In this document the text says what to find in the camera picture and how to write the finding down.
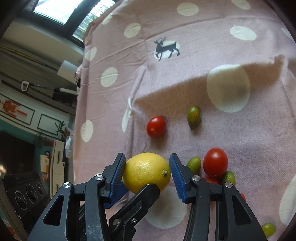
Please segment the speaker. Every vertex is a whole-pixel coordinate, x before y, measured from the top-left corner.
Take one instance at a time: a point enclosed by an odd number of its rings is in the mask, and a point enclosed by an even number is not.
[[[37,172],[6,175],[0,180],[0,208],[21,240],[26,240],[50,198]]]

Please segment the window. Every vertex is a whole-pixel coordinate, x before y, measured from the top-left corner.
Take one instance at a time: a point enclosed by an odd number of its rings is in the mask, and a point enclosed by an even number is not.
[[[112,0],[100,0],[99,3],[93,7],[89,14],[82,20],[78,28],[75,30],[73,37],[82,41],[85,31],[89,24],[101,16],[108,8],[112,7],[115,4]]]
[[[89,24],[118,0],[31,0],[19,17],[26,18],[84,47]]]
[[[82,0],[39,0],[34,12],[65,24]]]

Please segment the green olive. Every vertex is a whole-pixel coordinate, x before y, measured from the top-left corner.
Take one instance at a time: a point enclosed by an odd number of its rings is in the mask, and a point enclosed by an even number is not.
[[[273,223],[263,224],[262,229],[267,238],[276,232],[276,226]]]
[[[190,168],[193,175],[197,175],[200,172],[201,165],[202,165],[202,161],[200,160],[200,158],[197,156],[194,156],[188,161],[186,166]]]
[[[221,184],[224,184],[225,182],[231,182],[235,186],[235,175],[233,172],[225,172],[223,174]]]
[[[200,124],[200,111],[196,106],[192,106],[187,112],[187,122],[191,130],[194,130]]]

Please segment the black deer silhouette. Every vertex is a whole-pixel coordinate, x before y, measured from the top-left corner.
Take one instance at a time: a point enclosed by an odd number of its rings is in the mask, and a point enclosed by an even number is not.
[[[174,50],[177,50],[177,52],[178,52],[177,56],[180,55],[180,52],[179,52],[179,50],[177,49],[177,46],[176,46],[177,42],[175,42],[173,44],[170,44],[170,45],[167,45],[167,46],[163,46],[163,41],[165,41],[165,40],[166,40],[166,37],[161,38],[160,42],[158,42],[158,39],[156,41],[154,41],[154,43],[157,44],[157,46],[156,46],[156,52],[157,53],[155,54],[155,56],[158,58],[158,54],[160,53],[160,58],[159,58],[158,61],[161,60],[161,57],[163,56],[163,52],[165,52],[167,50],[170,51],[169,58],[172,56]]]

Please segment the lemon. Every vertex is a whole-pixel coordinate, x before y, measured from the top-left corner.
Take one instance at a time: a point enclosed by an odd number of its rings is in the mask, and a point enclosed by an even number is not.
[[[170,182],[170,166],[167,161],[155,153],[141,153],[126,163],[122,181],[133,193],[139,192],[146,184],[156,184],[160,191]]]

